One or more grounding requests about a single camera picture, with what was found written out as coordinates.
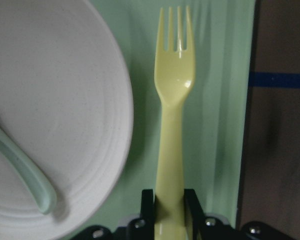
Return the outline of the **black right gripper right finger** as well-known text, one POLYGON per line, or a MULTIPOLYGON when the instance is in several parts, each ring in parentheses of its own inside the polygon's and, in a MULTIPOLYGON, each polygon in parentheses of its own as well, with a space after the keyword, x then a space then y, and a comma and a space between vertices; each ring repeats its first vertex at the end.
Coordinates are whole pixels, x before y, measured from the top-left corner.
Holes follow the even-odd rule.
POLYGON ((222 215, 205 213, 194 189, 184 190, 185 228, 189 240, 292 240, 261 221, 233 228, 222 215))

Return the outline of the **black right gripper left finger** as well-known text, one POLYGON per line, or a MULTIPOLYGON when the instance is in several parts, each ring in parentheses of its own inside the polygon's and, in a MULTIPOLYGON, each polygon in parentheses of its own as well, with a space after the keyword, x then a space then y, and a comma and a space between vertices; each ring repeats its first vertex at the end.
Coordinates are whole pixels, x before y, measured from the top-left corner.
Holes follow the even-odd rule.
POLYGON ((155 205, 152 189, 141 192, 140 213, 112 232, 102 225, 92 225, 77 233, 73 240, 153 240, 155 238, 155 205))

